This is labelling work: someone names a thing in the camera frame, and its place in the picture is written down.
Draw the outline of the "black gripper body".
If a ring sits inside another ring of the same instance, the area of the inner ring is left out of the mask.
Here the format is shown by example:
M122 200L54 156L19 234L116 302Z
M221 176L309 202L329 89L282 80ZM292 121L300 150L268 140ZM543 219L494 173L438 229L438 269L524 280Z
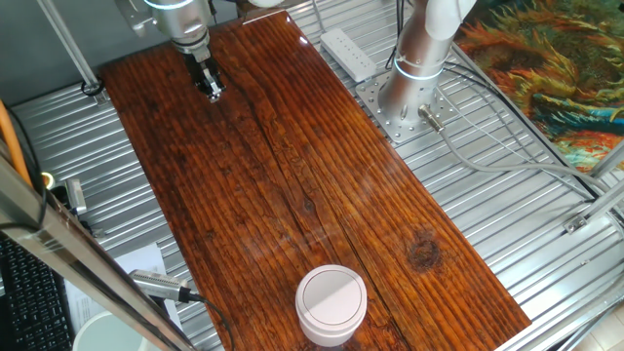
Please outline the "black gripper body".
M216 61L213 58L207 58L202 61L197 61L193 55L184 54L183 59L189 75L191 76L191 79L198 90L199 83L202 79L209 79L210 74L220 75Z

